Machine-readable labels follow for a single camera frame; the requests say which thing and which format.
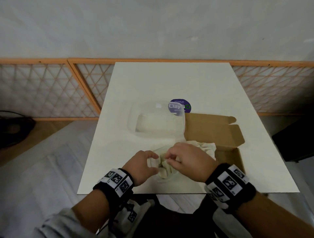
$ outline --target black wristband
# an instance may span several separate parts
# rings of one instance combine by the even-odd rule
[[[93,187],[102,191],[112,212],[119,205],[127,202],[132,196],[134,181],[132,176],[124,169],[111,169],[98,183]]]
[[[256,189],[248,182],[248,177],[238,167],[227,163],[218,165],[206,180],[205,190],[226,213],[238,209],[256,194]]]

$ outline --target gray sleeve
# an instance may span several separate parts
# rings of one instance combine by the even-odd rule
[[[94,238],[97,235],[81,226],[72,209],[65,208],[50,216],[41,227],[35,228],[32,237]]]

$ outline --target cardboard box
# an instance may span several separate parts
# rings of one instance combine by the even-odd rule
[[[244,166],[238,146],[245,141],[239,125],[233,116],[185,113],[184,137],[187,141],[215,143],[216,160],[220,163],[235,164],[243,172]]]

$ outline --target box flap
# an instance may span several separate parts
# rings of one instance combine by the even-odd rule
[[[187,141],[215,143],[216,146],[236,148],[244,143],[239,125],[232,116],[186,113],[184,137]]]

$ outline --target tabletop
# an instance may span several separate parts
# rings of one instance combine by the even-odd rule
[[[98,120],[79,185],[87,194],[111,168],[122,167],[138,150],[154,150],[177,138],[143,140],[126,129],[136,101],[185,99],[192,113],[233,116],[245,143],[239,146],[250,182],[259,192],[299,192],[270,136],[228,63],[118,62]],[[202,184],[180,178],[180,186],[152,181],[134,193],[203,193]]]

